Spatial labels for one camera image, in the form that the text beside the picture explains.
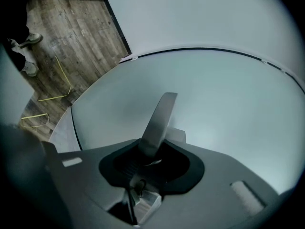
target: yellow wire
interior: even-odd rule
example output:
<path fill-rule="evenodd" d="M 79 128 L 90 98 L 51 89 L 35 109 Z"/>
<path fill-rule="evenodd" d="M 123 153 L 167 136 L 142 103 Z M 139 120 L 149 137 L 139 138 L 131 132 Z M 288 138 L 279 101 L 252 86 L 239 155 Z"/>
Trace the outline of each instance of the yellow wire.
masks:
<path fill-rule="evenodd" d="M 22 123 L 22 121 L 23 121 L 23 120 L 25 120 L 25 119 L 36 118 L 36 117 L 40 117 L 40 116 L 44 116 L 44 115 L 47 115 L 47 116 L 48 116 L 47 123 L 43 124 L 43 125 L 46 125 L 46 124 L 48 124 L 48 123 L 49 123 L 49 120 L 50 120 L 48 113 L 45 113 L 45 114 L 38 114 L 38 115 L 33 115 L 33 116 L 28 116 L 28 117 L 23 117 L 23 118 L 21 118 L 21 126 L 22 126 L 22 127 L 25 127 L 25 128 L 34 128 L 34 127 L 40 127 L 40 126 L 43 126 L 43 125 L 36 125 L 36 126 L 24 126 L 24 125 L 23 125 L 23 123 Z"/>
<path fill-rule="evenodd" d="M 67 82 L 68 82 L 68 84 L 70 85 L 69 91 L 68 91 L 68 93 L 67 93 L 66 95 L 64 95 L 64 96 L 51 97 L 51 98 L 46 98 L 46 99 L 39 99 L 39 100 L 38 100 L 39 102 L 41 102 L 41 101 L 47 101 L 47 100 L 52 100 L 52 99 L 56 99 L 56 98 L 61 98 L 61 97 L 66 97 L 66 96 L 69 95 L 69 93 L 70 93 L 70 91 L 71 91 L 72 85 L 71 85 L 71 83 L 69 82 L 69 79 L 67 78 L 65 72 L 63 71 L 62 66 L 61 66 L 61 63 L 59 62 L 58 58 L 57 58 L 56 56 L 55 56 L 55 58 L 56 58 L 56 61 L 57 61 L 58 66 L 59 66 L 60 69 L 61 69 L 61 72 L 63 73 L 64 77 L 66 78 L 66 80 L 67 80 Z"/>

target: sneaker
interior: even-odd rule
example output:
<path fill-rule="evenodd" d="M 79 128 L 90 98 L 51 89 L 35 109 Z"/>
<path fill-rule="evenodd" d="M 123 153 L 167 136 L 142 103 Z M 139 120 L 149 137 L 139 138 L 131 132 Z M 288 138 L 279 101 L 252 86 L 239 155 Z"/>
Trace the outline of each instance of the sneaker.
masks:
<path fill-rule="evenodd" d="M 34 77 L 37 75 L 39 68 L 29 61 L 26 61 L 22 71 L 24 71 L 28 76 Z"/>
<path fill-rule="evenodd" d="M 13 48 L 18 45 L 18 43 L 14 39 L 8 38 L 8 44 L 10 45 L 10 48 Z"/>
<path fill-rule="evenodd" d="M 29 36 L 27 37 L 27 39 L 25 40 L 25 42 L 19 44 L 19 47 L 24 47 L 25 45 L 28 44 L 35 44 L 40 42 L 40 40 L 42 39 L 42 35 L 38 34 L 38 33 L 30 33 Z"/>

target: white curved backdrop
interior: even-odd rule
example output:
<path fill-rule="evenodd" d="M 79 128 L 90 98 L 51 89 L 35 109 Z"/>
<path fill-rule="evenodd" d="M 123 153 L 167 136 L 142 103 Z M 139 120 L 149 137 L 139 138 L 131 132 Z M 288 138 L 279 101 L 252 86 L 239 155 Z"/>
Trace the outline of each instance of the white curved backdrop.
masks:
<path fill-rule="evenodd" d="M 233 156 L 277 192 L 305 161 L 305 94 L 272 66 L 234 53 L 160 53 L 115 67 L 72 106 L 83 149 L 141 138 L 165 92 L 186 142 Z"/>
<path fill-rule="evenodd" d="M 268 60 L 305 82 L 301 35 L 280 0 L 108 1 L 130 57 L 172 48 L 220 47 Z"/>

